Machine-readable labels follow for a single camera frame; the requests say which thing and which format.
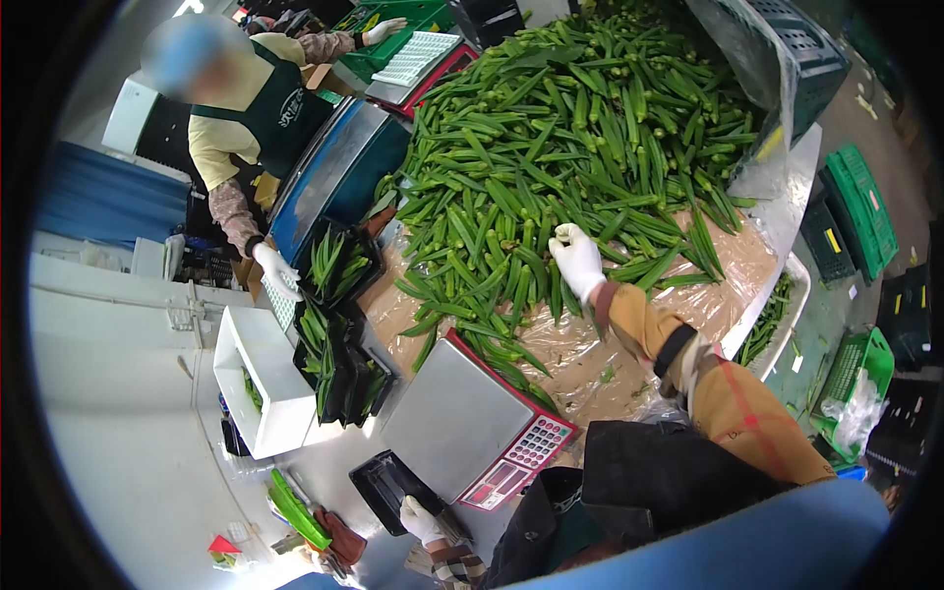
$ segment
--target white plastic container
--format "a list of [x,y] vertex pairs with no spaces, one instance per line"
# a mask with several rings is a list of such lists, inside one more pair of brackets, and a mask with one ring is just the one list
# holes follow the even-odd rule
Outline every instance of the white plastic container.
[[[253,459],[301,447],[312,426],[317,400],[292,363],[294,354],[272,312],[240,307],[223,311],[213,374]],[[261,413],[245,391],[243,367],[262,397]]]
[[780,325],[774,329],[767,347],[748,364],[748,370],[761,381],[766,379],[770,371],[773,370],[773,366],[777,364],[781,353],[784,352],[784,348],[790,342],[793,328],[797,325],[797,320],[800,319],[800,314],[803,313],[803,306],[806,305],[806,298],[810,295],[810,273],[793,252],[790,252],[790,255],[786,258],[784,272],[793,281],[793,288],[790,290],[790,302],[786,305],[784,318],[780,321]]

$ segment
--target tan sleeve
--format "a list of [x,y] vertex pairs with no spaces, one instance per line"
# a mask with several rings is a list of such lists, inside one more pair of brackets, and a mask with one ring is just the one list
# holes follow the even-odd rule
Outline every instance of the tan sleeve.
[[[615,283],[600,290],[597,321],[612,324],[620,343],[650,360],[683,323],[675,313],[650,305],[641,289]],[[688,395],[695,428],[738,459],[780,481],[805,484],[835,477],[780,400],[749,370],[721,357],[719,345],[697,335],[666,377]]]
[[354,36],[344,31],[302,35],[298,42],[305,50],[305,63],[325,63],[355,49]]
[[236,246],[240,256],[250,258],[246,244],[250,238],[262,236],[256,220],[252,218],[245,194],[235,178],[231,178],[210,191],[210,215],[227,235],[230,244]]
[[292,39],[284,33],[259,33],[249,39],[262,45],[280,58],[295,62],[298,67],[305,65],[305,51],[298,39]]

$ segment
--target metal table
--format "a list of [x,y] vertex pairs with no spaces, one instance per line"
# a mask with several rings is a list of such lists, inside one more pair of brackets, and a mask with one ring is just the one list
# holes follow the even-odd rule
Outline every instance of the metal table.
[[[722,338],[722,349],[729,357],[744,342],[783,271],[810,198],[821,138],[822,128],[814,124],[791,151],[789,194],[775,201],[758,203],[750,210],[750,217],[758,220],[768,245],[777,255],[777,266],[740,320]],[[271,308],[264,290],[256,307]],[[287,334],[293,343],[297,342],[293,328],[289,328]],[[364,344],[386,355],[369,326],[364,330]],[[385,356],[385,360],[389,362],[390,358]],[[401,381],[396,387],[403,386],[405,382]],[[367,539],[367,550],[354,568],[360,584],[369,588],[436,588],[434,580],[403,566],[415,539],[409,534],[391,536],[347,476],[351,469],[387,448],[374,431],[375,420],[368,419],[363,429],[347,429],[330,440],[278,455],[276,463],[290,469],[314,501],[339,515],[352,530]],[[475,538],[473,549],[486,565],[490,564],[492,551],[511,520],[514,507],[506,505],[491,513],[462,505],[453,505],[450,509]]]

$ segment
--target gloved hand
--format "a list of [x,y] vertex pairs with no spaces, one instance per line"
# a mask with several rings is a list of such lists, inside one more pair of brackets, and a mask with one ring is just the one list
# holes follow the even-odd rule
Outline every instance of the gloved hand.
[[269,244],[259,242],[252,248],[252,258],[259,263],[263,273],[280,295],[291,301],[301,301],[301,293],[293,291],[285,283],[285,279],[282,278],[282,274],[285,274],[294,280],[299,280],[300,275],[298,271],[289,266],[289,263],[282,258],[281,254],[269,247]]
[[377,43],[386,40],[394,33],[403,30],[403,27],[406,25],[407,20],[403,17],[377,23],[377,26],[367,31],[367,34],[364,35],[363,44],[376,45]]
[[599,249],[577,224],[561,224],[554,233],[555,237],[548,240],[550,255],[557,261],[567,286],[586,305],[597,285],[606,282]]
[[446,538],[443,530],[439,528],[439,523],[436,522],[436,517],[423,508],[419,500],[413,496],[403,498],[403,503],[400,505],[400,523],[403,524],[404,529],[419,539],[423,547],[433,541]]

